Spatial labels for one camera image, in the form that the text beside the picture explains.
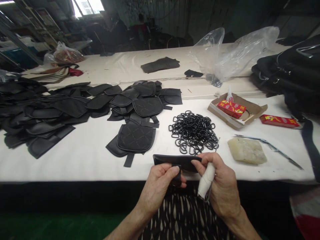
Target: cardboard box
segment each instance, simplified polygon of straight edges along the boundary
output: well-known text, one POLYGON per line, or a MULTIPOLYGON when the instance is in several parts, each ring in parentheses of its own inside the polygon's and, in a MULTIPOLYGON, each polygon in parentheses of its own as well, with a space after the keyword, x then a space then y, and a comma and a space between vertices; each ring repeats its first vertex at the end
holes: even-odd
POLYGON ((240 118, 246 110, 245 106, 242 106, 238 103, 229 102, 227 100, 222 100, 219 102, 217 107, 234 118, 240 118))
POLYGON ((242 114, 242 116, 239 119, 236 119, 234 117, 229 116, 225 112, 221 111, 217 107, 219 102, 226 99, 227 95, 228 94, 225 93, 221 95, 219 98, 216 98, 215 100, 213 100, 210 103, 208 110, 212 112, 214 115, 216 115, 217 117, 219 117, 221 120, 223 120, 228 126, 232 127, 235 130, 238 130, 244 126, 249 125, 251 122, 253 122, 253 120, 255 120, 256 118, 259 118, 268 109, 268 105, 259 106, 233 93, 232 94, 233 102, 246 107, 246 111, 242 114))
POLYGON ((280 127, 288 127, 288 128, 296 128, 300 127, 299 123, 293 118, 285 118, 285 117, 278 117, 268 114, 263 114, 260 117, 260 120, 263 124, 269 124, 274 126, 280 127))

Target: d-ring pile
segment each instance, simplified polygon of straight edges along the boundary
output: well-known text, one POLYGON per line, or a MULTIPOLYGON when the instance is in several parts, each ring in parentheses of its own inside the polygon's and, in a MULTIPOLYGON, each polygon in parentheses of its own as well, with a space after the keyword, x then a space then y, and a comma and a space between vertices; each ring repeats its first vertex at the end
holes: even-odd
POLYGON ((190 155, 202 153, 204 147, 209 150, 219 147, 218 138, 213 129, 216 127, 211 119, 200 114, 194 114, 187 110, 173 118, 175 122, 169 125, 171 137, 176 138, 176 146, 182 154, 187 154, 189 147, 190 155))

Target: glue bottle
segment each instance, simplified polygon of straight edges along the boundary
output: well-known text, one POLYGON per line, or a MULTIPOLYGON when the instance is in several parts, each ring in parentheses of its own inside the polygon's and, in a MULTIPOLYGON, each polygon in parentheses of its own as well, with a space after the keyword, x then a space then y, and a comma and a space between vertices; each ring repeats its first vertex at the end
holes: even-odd
POLYGON ((229 102, 233 102, 233 96, 232 96, 230 85, 229 85, 229 90, 228 90, 228 95, 227 95, 227 99, 226 100, 229 101, 229 102))

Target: open cardboard box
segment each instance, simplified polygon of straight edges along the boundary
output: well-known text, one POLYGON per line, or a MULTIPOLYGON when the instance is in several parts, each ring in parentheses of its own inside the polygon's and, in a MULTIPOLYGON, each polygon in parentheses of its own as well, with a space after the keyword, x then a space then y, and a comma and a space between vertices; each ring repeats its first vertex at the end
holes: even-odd
POLYGON ((238 130, 244 126, 249 125, 251 122, 253 122, 253 120, 260 117, 268 109, 268 105, 259 106, 233 93, 232 94, 233 102, 238 103, 247 108, 246 111, 242 114, 242 116, 239 119, 236 119, 234 117, 229 116, 225 112, 221 111, 219 108, 217 108, 218 103, 221 102, 222 100, 225 100, 227 95, 228 94, 225 93, 221 95, 219 98, 216 98, 215 100, 213 100, 210 103, 208 110, 212 112, 214 115, 218 116, 228 126, 232 127, 235 130, 238 130))

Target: metal scissors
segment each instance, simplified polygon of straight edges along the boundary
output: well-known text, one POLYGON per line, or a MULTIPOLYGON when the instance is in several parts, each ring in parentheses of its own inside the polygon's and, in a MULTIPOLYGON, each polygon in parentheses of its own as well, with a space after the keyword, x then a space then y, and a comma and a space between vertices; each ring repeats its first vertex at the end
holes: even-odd
POLYGON ((262 139, 262 138, 255 138, 255 137, 248 137, 248 136, 243 136, 243 135, 239 135, 239 134, 235 134, 237 137, 241 137, 241 138, 249 138, 249 139, 255 139, 258 140, 262 143, 266 143, 268 144, 272 149, 274 149, 275 152, 280 153, 282 156, 284 156, 286 159, 289 160, 290 163, 292 163, 293 165, 295 165, 296 167, 298 167, 300 170, 303 170, 303 168, 296 163, 292 158, 290 158, 287 154, 285 154, 284 152, 282 152, 281 150, 279 150, 278 148, 276 148, 275 146, 273 146, 271 143, 269 143, 267 140, 262 139))

